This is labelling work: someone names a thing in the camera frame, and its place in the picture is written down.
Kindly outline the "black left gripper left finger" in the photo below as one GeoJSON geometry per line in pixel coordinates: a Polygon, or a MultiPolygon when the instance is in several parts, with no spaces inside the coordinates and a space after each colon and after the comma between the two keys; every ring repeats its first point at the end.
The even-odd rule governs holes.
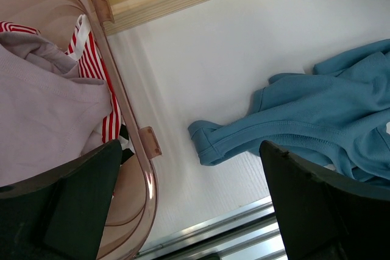
{"type": "Polygon", "coordinates": [[[1,259],[96,259],[121,159],[112,140],[1,187],[1,259]]]}

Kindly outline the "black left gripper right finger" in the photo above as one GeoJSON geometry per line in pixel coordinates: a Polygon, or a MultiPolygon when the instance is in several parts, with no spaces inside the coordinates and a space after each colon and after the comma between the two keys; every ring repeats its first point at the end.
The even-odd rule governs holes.
{"type": "Polygon", "coordinates": [[[269,141],[259,151],[288,259],[389,259],[389,190],[269,141]]]}

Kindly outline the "dusty pink tank top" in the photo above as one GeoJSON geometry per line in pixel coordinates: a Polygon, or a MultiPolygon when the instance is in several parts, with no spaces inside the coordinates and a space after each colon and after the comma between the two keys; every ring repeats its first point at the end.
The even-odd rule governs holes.
{"type": "Polygon", "coordinates": [[[1,34],[1,185],[58,167],[99,147],[112,111],[104,80],[31,33],[1,34]]]}

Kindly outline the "blue tank top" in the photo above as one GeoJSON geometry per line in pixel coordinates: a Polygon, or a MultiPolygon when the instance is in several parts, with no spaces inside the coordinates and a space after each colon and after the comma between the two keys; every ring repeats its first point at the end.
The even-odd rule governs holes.
{"type": "Polygon", "coordinates": [[[258,155],[271,141],[354,180],[389,188],[389,41],[316,64],[311,74],[272,76],[253,94],[248,114],[230,124],[193,122],[200,163],[258,155]]]}

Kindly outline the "red white striped tank top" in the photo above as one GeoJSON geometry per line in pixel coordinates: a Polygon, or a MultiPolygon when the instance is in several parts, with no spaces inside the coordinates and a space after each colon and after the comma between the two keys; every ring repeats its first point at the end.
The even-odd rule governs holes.
{"type": "MultiPolygon", "coordinates": [[[[39,31],[32,27],[6,21],[1,23],[1,34],[3,32],[22,32],[41,36],[39,31]]],[[[97,131],[102,135],[102,143],[117,138],[121,128],[121,112],[110,86],[100,50],[92,34],[90,22],[85,15],[78,17],[68,49],[62,52],[77,62],[80,77],[104,80],[107,83],[112,111],[99,124],[97,131]]]]}

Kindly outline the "black white striped tank top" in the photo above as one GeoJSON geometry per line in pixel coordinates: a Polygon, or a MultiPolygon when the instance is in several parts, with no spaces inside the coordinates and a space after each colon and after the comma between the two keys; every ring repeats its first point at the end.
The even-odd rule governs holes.
{"type": "Polygon", "coordinates": [[[135,154],[135,149],[130,139],[129,132],[125,123],[121,124],[118,140],[120,141],[122,148],[121,164],[124,164],[129,158],[131,158],[135,154]]]}

